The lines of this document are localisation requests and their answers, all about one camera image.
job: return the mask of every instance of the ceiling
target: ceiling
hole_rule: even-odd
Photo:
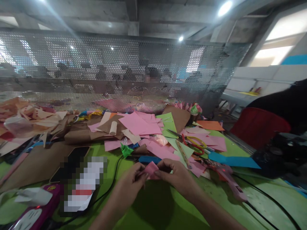
[[[288,0],[0,0],[0,27],[252,43]]]

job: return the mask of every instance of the table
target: table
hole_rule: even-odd
[[[218,131],[211,131],[211,135],[223,136]],[[243,156],[248,154],[240,147],[234,144],[229,139],[225,139],[228,151],[222,153],[225,156]],[[104,151],[103,143],[94,143],[89,152],[89,156],[107,156],[108,168],[107,174],[104,175],[104,181],[99,188],[98,196],[102,195],[110,187],[114,169],[118,158],[121,156],[120,150],[114,153]],[[118,166],[116,179],[119,179],[122,173],[129,169],[133,162],[121,160]],[[232,192],[225,182],[218,180],[218,175],[215,172],[211,173],[212,181],[204,177],[197,179],[197,183],[204,191],[219,203],[226,211],[228,211],[235,219],[237,219],[247,229],[273,229],[266,223],[257,213],[255,213],[247,205],[236,201]],[[263,191],[267,192],[275,198],[297,221],[301,229],[307,229],[306,207],[307,199],[300,195],[295,190],[281,187],[275,184],[270,184],[266,180],[252,178],[242,175],[244,179],[253,183]],[[260,192],[250,187],[245,182],[235,177],[244,193],[248,196],[249,201],[256,209],[271,221],[279,230],[295,229],[291,221],[280,210],[280,208],[269,198],[262,195]],[[102,210],[106,200],[110,194],[97,204],[84,217],[77,218],[62,229],[88,229],[94,221],[95,217]],[[0,224],[9,223],[16,220],[25,210],[25,206],[14,203],[15,198],[8,199],[0,207]],[[55,221],[65,221],[69,218],[60,218],[55,211],[53,215]],[[114,229],[210,229],[205,219],[197,211],[197,209],[187,202],[173,187],[168,183],[160,180],[147,181],[145,190],[141,190],[132,207],[128,210],[125,216],[117,223]]]
[[[232,102],[232,103],[235,104],[235,106],[231,109],[230,114],[233,111],[235,111],[237,106],[246,107],[252,101],[256,100],[257,98],[259,98],[259,96],[251,96],[251,95],[241,94],[238,91],[234,91],[234,90],[231,90],[231,89],[225,89],[225,91],[223,92],[223,94],[221,96],[222,101],[225,100],[226,102],[228,101],[228,102]]]

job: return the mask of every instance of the mobile phone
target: mobile phone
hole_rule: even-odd
[[[90,148],[90,146],[74,148],[68,155],[67,162],[64,162],[63,166],[58,168],[49,182],[59,183],[60,181],[70,179],[71,175],[75,173],[76,168],[80,167],[80,162],[83,162]]]

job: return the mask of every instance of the ceiling light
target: ceiling light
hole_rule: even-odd
[[[232,1],[225,2],[224,5],[221,6],[217,15],[219,17],[225,15],[231,9],[231,7],[232,7]]]

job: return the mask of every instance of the metal mesh screen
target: metal mesh screen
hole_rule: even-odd
[[[159,113],[198,102],[212,112],[249,44],[0,30],[0,100],[56,110]]]

